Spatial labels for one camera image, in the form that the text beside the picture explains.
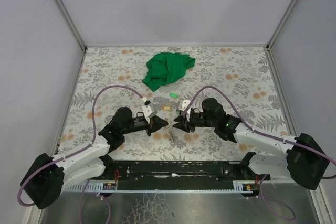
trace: gray leaf pattern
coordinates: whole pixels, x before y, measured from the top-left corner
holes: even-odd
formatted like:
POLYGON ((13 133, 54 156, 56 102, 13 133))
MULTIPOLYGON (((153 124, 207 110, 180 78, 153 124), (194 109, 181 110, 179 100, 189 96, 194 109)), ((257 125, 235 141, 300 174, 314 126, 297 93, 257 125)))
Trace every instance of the gray leaf pattern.
MULTIPOLYGON (((200 128, 188 134, 172 128, 180 99, 190 100, 205 85, 214 85, 227 94, 247 122, 262 129, 287 133, 262 47, 88 48, 60 139, 60 153, 92 140, 93 116, 100 130, 121 106, 129 107, 133 116, 141 111, 143 104, 137 95, 116 88, 99 97, 92 115, 95 96, 112 84, 136 89, 155 103, 158 116, 169 121, 169 126, 151 137, 145 132, 125 135, 125 143, 110 154, 115 159, 239 161, 248 151, 262 153, 253 146, 223 141, 213 129, 200 128), (196 64, 183 78, 153 93, 141 80, 147 73, 146 62, 163 51, 189 54, 196 58, 196 64), (170 97, 171 92, 178 94, 178 98, 170 97), (172 111, 164 111, 162 106, 170 106, 172 111)), ((204 90, 193 107, 201 109, 202 101, 208 97, 214 97, 227 113, 234 114, 226 100, 211 89, 204 90)))

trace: green cloth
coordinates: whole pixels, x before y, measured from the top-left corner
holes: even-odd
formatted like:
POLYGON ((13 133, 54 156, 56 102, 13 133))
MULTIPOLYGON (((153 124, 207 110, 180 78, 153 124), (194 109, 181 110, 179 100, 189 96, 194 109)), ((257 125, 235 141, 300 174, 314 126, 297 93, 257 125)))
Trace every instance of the green cloth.
POLYGON ((147 62, 147 76, 142 80, 153 92, 160 86, 177 81, 185 76, 188 68, 195 65, 195 59, 179 52, 161 52, 147 62))

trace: white wall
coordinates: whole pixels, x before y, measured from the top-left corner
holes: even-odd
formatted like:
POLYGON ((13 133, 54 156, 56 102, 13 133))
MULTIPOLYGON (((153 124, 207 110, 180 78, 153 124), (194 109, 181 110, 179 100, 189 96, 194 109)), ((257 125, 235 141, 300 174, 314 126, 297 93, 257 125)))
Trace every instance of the white wall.
POLYGON ((53 0, 0 7, 0 222, 19 224, 19 183, 54 146, 81 51, 53 0))
MULTIPOLYGON (((336 158, 336 0, 300 0, 273 47, 295 123, 336 158)), ((329 165, 327 175, 334 175, 329 165)), ((336 216, 335 180, 324 181, 336 216)))
POLYGON ((291 0, 63 0, 88 45, 266 44, 291 0))

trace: purple cable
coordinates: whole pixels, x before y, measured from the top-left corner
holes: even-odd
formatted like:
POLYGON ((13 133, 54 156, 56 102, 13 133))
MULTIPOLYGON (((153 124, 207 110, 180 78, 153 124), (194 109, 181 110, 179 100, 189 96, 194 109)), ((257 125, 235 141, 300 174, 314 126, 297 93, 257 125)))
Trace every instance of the purple cable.
MULTIPOLYGON (((324 153, 322 153, 322 152, 319 152, 319 151, 314 150, 313 148, 307 147, 307 146, 302 145, 302 144, 299 144, 299 143, 295 143, 295 142, 290 141, 290 140, 284 140, 284 141, 283 141, 283 139, 280 138, 280 137, 273 136, 273 135, 270 135, 270 134, 267 134, 267 133, 264 133, 264 132, 261 132, 261 131, 258 131, 258 130, 254 130, 254 129, 252 128, 252 126, 250 126, 250 125, 245 121, 245 119, 241 116, 241 114, 238 112, 238 110, 236 109, 236 107, 234 106, 234 104, 232 103, 232 101, 229 99, 229 97, 228 97, 226 94, 224 94, 220 89, 218 89, 218 88, 216 88, 216 87, 214 87, 214 86, 210 86, 210 85, 208 85, 208 86, 204 86, 204 87, 202 87, 200 90, 198 90, 198 91, 196 92, 196 94, 194 95, 194 97, 192 98, 190 104, 189 104, 189 105, 187 106, 187 108, 181 113, 182 115, 185 115, 185 114, 186 114, 186 112, 188 111, 188 109, 190 109, 190 107, 192 106, 193 102, 195 101, 196 97, 197 97, 197 96, 198 96, 204 89, 207 89, 207 88, 211 88, 211 89, 214 89, 214 90, 218 91, 218 92, 219 92, 219 93, 220 93, 220 94, 221 94, 221 95, 228 101, 228 103, 231 105, 231 107, 233 108, 233 110, 235 111, 235 113, 237 114, 237 116, 240 118, 240 120, 242 121, 242 123, 243 123, 248 129, 250 129, 251 131, 253 131, 253 132, 255 132, 255 133, 257 133, 257 134, 259 134, 259 135, 261 135, 261 136, 266 136, 266 137, 272 138, 272 139, 274 139, 274 140, 278 140, 278 141, 280 141, 280 142, 284 142, 284 143, 287 143, 287 144, 292 144, 292 145, 298 146, 298 147, 300 147, 300 148, 304 148, 304 149, 306 149, 306 150, 308 150, 308 151, 314 152, 315 154, 320 155, 321 157, 324 157, 324 158, 327 159, 328 161, 332 162, 332 163, 336 166, 336 161, 335 161, 334 159, 332 159, 332 158, 329 157, 329 156, 326 156, 326 154, 324 154, 324 153)), ((262 180, 261 180, 261 182, 260 182, 260 194, 261 194, 261 198, 262 198, 262 200, 264 201, 265 205, 267 206, 267 208, 268 208, 270 211, 272 211, 275 215, 277 215, 277 216, 280 217, 281 219, 284 219, 284 220, 290 220, 290 221, 295 220, 296 216, 295 216, 294 211, 293 211, 287 204, 285 204, 283 201, 278 200, 278 199, 269 198, 269 197, 264 197, 264 195, 263 195, 263 193, 262 193, 262 190, 261 190, 261 185, 262 185, 262 183, 263 183, 263 181, 264 181, 264 179, 265 179, 266 176, 267 176, 267 175, 264 175, 264 177, 262 178, 262 180), (266 199, 276 201, 276 202, 278 202, 278 203, 283 204, 284 206, 286 206, 286 207, 293 213, 294 218, 292 218, 292 219, 288 219, 288 218, 285 218, 285 217, 283 217, 283 216, 277 214, 277 213, 276 213, 274 210, 272 210, 272 209, 269 207, 269 205, 266 203, 266 201, 265 201, 266 199)), ((322 179, 334 179, 334 178, 336 178, 336 175, 329 176, 329 177, 322 177, 322 179)))
POLYGON ((30 204, 27 204, 27 203, 24 203, 22 200, 21 200, 21 194, 22 194, 22 191, 23 189, 25 188, 25 186, 28 184, 28 182, 34 177, 36 176, 36 174, 38 174, 39 172, 41 172, 42 170, 48 168, 49 166, 53 165, 53 164, 56 164, 60 161, 63 161, 63 160, 66 160, 70 157, 73 157, 85 150, 87 150, 88 148, 90 148, 92 146, 92 144, 95 142, 96 140, 96 136, 97 136, 97 129, 96 129, 96 120, 95 120, 95 117, 94 117, 94 108, 96 106, 96 102, 97 102, 97 99, 98 97, 102 94, 102 92, 104 92, 105 90, 108 90, 108 89, 111 89, 111 88, 124 88, 124 89, 128 89, 128 90, 131 90, 133 91, 134 93, 136 93, 140 98, 143 98, 143 96, 137 92, 137 90, 135 89, 132 89, 132 88, 129 88, 127 86, 123 86, 123 85, 111 85, 111 86, 107 86, 105 88, 103 88, 102 90, 100 90, 100 92, 96 95, 95 99, 93 100, 93 105, 92 105, 92 123, 93 123, 93 138, 92 138, 92 141, 91 143, 89 143, 86 147, 84 147, 83 149, 80 149, 74 153, 71 153, 67 156, 65 156, 65 158, 59 158, 55 161, 52 161, 44 166, 42 166, 41 168, 37 169, 36 171, 34 171, 23 183, 22 183, 22 186, 20 187, 19 189, 19 192, 17 194, 17 201, 19 202, 19 204, 21 206, 24 206, 24 207, 31 207, 31 206, 34 206, 35 204, 34 203, 30 203, 30 204))
MULTIPOLYGON (((89 184, 90 180, 88 180, 83 188, 83 191, 80 195, 80 199, 79 199, 79 206, 78 206, 78 219, 79 219, 79 223, 80 224, 83 224, 83 221, 82 221, 82 209, 81 209, 81 205, 82 205, 82 201, 83 201, 83 196, 84 196, 84 192, 86 190, 86 188, 88 187, 88 184, 89 184)), ((107 204, 107 208, 109 209, 109 215, 107 217, 107 221, 106 221, 106 224, 108 224, 110 222, 110 219, 111 219, 111 206, 110 206, 110 203, 109 201, 105 198, 105 197, 102 197, 102 199, 106 202, 107 204)))
MULTIPOLYGON (((190 107, 192 106, 193 102, 195 101, 196 97, 204 90, 204 89, 207 89, 207 88, 211 88, 211 89, 214 89, 216 91, 218 91, 222 96, 224 96, 224 98, 228 101, 228 103, 231 105, 231 107, 233 108, 233 110, 235 111, 235 113, 237 114, 237 116, 240 118, 240 120, 242 121, 242 123, 251 131, 261 135, 261 136, 266 136, 266 137, 269 137, 269 138, 272 138, 274 140, 278 140, 280 142, 283 141, 282 138, 278 137, 278 136, 273 136, 273 135, 270 135, 270 134, 267 134, 267 133, 264 133, 264 132, 261 132, 261 131, 258 131, 258 130, 254 130, 252 128, 252 126, 250 126, 246 121, 245 119, 241 116, 241 114, 238 112, 238 110, 236 109, 236 107, 233 105, 232 101, 229 99, 229 97, 227 97, 226 94, 224 94, 221 90, 219 90, 218 88, 214 87, 214 86, 204 86, 202 87, 200 90, 197 91, 197 93, 194 95, 194 97, 192 98, 190 104, 187 106, 187 108, 181 113, 182 115, 185 115, 185 113, 188 111, 188 109, 190 109, 190 107)), ((326 154, 322 153, 322 152, 319 152, 319 151, 316 151, 314 150, 313 148, 310 148, 310 147, 307 147, 305 145, 302 145, 302 144, 299 144, 299 143, 295 143, 293 141, 290 141, 290 140, 284 140, 284 143, 287 143, 287 144, 292 144, 292 145, 295 145, 295 146, 298 146, 300 148, 303 148, 303 149, 306 149, 308 151, 311 151, 311 152, 314 152, 315 154, 317 155, 320 155, 321 157, 324 157, 325 159, 327 159, 328 161, 332 162, 335 166, 336 166, 336 161, 334 159, 332 159, 331 157, 327 156, 326 154)), ((329 177, 322 177, 322 179, 334 179, 336 178, 336 175, 333 175, 333 176, 329 176, 329 177)))
POLYGON ((268 174, 265 174, 265 175, 263 176, 263 178, 261 179, 261 181, 260 181, 260 197, 262 198, 262 200, 263 200, 263 202, 265 203, 266 207, 267 207, 268 210, 270 210, 273 214, 275 214, 276 216, 278 216, 279 218, 281 218, 281 219, 283 219, 283 220, 295 221, 295 220, 296 220, 296 215, 295 215, 294 210, 293 210, 290 206, 288 206, 285 202, 283 202, 283 201, 280 200, 280 199, 274 199, 274 198, 270 198, 270 197, 266 197, 266 196, 264 196, 264 193, 263 193, 263 191, 262 191, 262 190, 263 190, 263 189, 262 189, 262 188, 263 188, 263 187, 262 187, 262 186, 263 186, 262 184, 263 184, 263 182, 264 182, 264 180, 265 180, 265 178, 266 178, 267 175, 268 175, 268 174), (279 204, 281 204, 281 205, 287 207, 288 210, 292 212, 292 214, 293 214, 293 218, 287 218, 287 217, 284 217, 284 216, 278 214, 277 212, 275 212, 275 211, 269 206, 269 204, 267 203, 266 199, 275 201, 275 202, 277 202, 277 203, 279 203, 279 204))

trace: purple cable loop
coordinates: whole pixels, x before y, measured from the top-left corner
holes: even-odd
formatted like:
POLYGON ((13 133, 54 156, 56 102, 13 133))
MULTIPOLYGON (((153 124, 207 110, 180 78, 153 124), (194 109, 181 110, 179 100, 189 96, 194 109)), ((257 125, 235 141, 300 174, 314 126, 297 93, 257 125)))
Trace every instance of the purple cable loop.
MULTIPOLYGON (((310 148, 310 147, 307 147, 307 146, 304 146, 302 144, 299 144, 299 143, 296 143, 296 142, 293 142, 293 141, 290 141, 290 140, 287 140, 285 138, 280 138, 280 137, 277 137, 277 136, 273 136, 273 135, 270 135, 270 134, 267 134, 267 133, 264 133, 264 132, 261 132, 261 131, 258 131, 256 129, 254 129, 252 126, 250 126, 246 121, 245 119, 241 116, 241 114, 239 113, 239 111, 237 110, 237 108, 234 106, 234 104, 232 103, 232 101, 229 99, 229 97, 224 94, 220 89, 214 87, 214 86, 210 86, 210 85, 207 85, 207 86, 204 86, 202 87, 200 90, 198 90, 196 92, 196 94, 194 95, 194 97, 192 98, 190 104, 187 106, 187 108, 181 113, 181 115, 185 115, 186 112, 188 111, 188 109, 190 109, 190 107, 192 106, 193 102, 195 101, 196 97, 204 90, 204 89, 207 89, 207 88, 210 88, 210 89, 214 89, 216 91, 218 91, 225 99, 226 101, 231 105, 231 107, 233 108, 233 110, 235 111, 235 113, 237 114, 237 116, 240 118, 241 122, 249 129, 251 130, 252 132, 254 133, 257 133, 258 135, 261 135, 261 136, 266 136, 266 137, 269 137, 269 138, 272 138, 274 140, 278 140, 278 141, 281 141, 283 142, 284 144, 285 143, 288 143, 288 144, 292 144, 292 145, 295 145, 295 146, 298 146, 300 148, 304 148, 306 150, 309 150, 311 152, 314 152, 315 154, 317 155, 320 155, 322 157, 324 157, 325 159, 327 159, 328 161, 330 161, 331 163, 333 163, 335 166, 336 166, 336 161, 334 159, 332 159, 331 157, 329 156, 326 156, 326 154, 322 153, 322 152, 319 152, 319 151, 316 151, 315 149, 313 148, 310 148)), ((266 207, 271 211, 273 212, 275 215, 277 215, 279 218, 281 219, 284 219, 284 220, 288 220, 288 221, 294 221, 296 219, 296 215, 293 211, 292 208, 290 208, 286 203, 284 203, 283 201, 281 200, 278 200, 278 199, 273 199, 273 198, 270 198, 270 197, 264 197, 264 195, 262 194, 262 191, 261 191, 261 185, 262 185, 262 182, 264 181, 265 177, 267 175, 264 175, 263 179, 261 180, 260 182, 260 195, 261 195, 261 198, 263 199, 266 207), (265 199, 268 199, 268 200, 273 200, 273 201, 276 201, 282 205, 284 205, 285 207, 287 207, 294 215, 294 217, 292 219, 289 219, 289 218, 286 218, 286 217, 283 217, 279 214, 277 214, 273 209, 271 209, 271 207, 266 203, 265 199)), ((322 177, 322 179, 334 179, 336 178, 336 175, 333 175, 333 176, 329 176, 329 177, 322 177)))
POLYGON ((22 183, 22 186, 20 187, 19 189, 19 192, 17 194, 17 201, 19 202, 19 204, 21 206, 24 206, 24 207, 31 207, 31 206, 34 206, 35 204, 34 203, 24 203, 22 200, 21 200, 21 194, 23 192, 23 189, 25 188, 25 186, 28 184, 28 182, 34 177, 36 176, 36 174, 38 174, 39 172, 41 172, 42 170, 48 168, 49 166, 53 165, 53 164, 57 164, 58 162, 61 162, 61 161, 65 161, 66 159, 70 158, 70 157, 73 157, 85 150, 87 150, 88 148, 92 147, 93 143, 95 142, 96 140, 96 136, 97 136, 97 129, 96 129, 96 120, 95 120, 95 117, 94 117, 94 108, 96 106, 96 102, 97 102, 97 99, 98 97, 102 94, 102 92, 104 92, 105 90, 108 90, 108 89, 111 89, 111 88, 124 88, 124 89, 128 89, 128 90, 131 90, 133 91, 135 94, 137 94, 140 98, 143 98, 143 96, 138 93, 135 89, 133 88, 130 88, 130 87, 127 87, 127 86, 123 86, 123 85, 111 85, 111 86, 107 86, 105 88, 103 88, 102 90, 100 90, 100 92, 96 95, 95 99, 93 100, 93 105, 92 105, 92 124, 93 124, 93 138, 92 138, 92 141, 91 143, 89 143, 87 146, 85 146, 84 148, 74 152, 74 153, 71 153, 69 155, 66 155, 65 158, 59 158, 55 161, 52 161, 42 167, 40 167, 39 169, 37 169, 36 171, 34 171, 30 176, 28 176, 28 178, 22 183))

